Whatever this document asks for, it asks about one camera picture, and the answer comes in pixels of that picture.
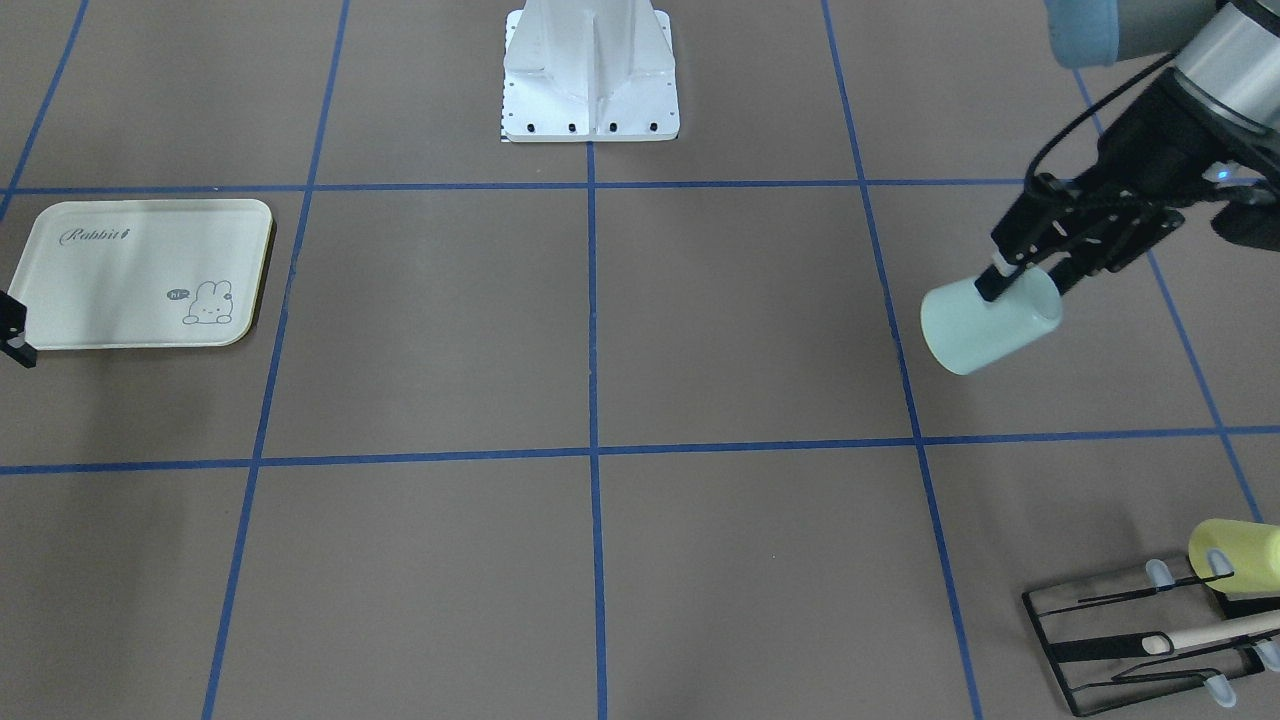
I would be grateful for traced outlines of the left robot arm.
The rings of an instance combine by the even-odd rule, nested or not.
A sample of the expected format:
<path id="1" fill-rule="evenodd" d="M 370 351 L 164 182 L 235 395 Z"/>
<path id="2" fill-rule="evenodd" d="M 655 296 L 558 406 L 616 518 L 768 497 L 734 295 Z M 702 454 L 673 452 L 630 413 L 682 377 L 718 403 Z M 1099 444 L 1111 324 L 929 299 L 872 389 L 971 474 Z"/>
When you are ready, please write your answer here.
<path id="1" fill-rule="evenodd" d="M 1151 56 L 1142 92 L 1101 135 L 1073 179 L 1030 161 L 1021 193 L 992 229 L 996 255 L 975 281 L 986 302 L 1044 259 L 1059 293 L 1116 273 L 1220 202 L 1213 232 L 1277 250 L 1279 37 L 1275 1 L 1050 1 L 1050 45 L 1068 69 Z"/>

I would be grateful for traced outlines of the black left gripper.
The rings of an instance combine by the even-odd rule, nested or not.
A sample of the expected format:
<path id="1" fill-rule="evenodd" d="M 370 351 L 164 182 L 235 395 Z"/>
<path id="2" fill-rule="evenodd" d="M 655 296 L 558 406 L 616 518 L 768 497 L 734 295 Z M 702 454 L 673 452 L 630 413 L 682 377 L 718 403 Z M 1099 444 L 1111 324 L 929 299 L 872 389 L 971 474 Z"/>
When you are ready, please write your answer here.
<path id="1" fill-rule="evenodd" d="M 1119 273 L 1187 219 L 1172 208 L 1236 201 L 1242 190 L 1208 179 L 1211 167 L 1239 163 L 1228 142 L 1239 126 L 1180 70 L 1164 70 L 1105 131 L 1094 172 L 1074 179 L 1029 178 L 991 232 L 996 255 L 977 278 L 987 301 L 1053 256 L 1048 270 L 1064 296 L 1101 272 Z"/>

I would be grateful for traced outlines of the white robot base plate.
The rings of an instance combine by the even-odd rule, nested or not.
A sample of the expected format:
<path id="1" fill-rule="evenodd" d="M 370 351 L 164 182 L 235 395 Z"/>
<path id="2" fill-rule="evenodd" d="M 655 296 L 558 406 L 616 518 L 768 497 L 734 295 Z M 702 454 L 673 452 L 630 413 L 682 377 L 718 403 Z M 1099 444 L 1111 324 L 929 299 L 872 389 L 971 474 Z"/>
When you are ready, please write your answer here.
<path id="1" fill-rule="evenodd" d="M 652 3 L 526 1 L 504 31 L 502 141 L 678 137 L 672 23 Z"/>

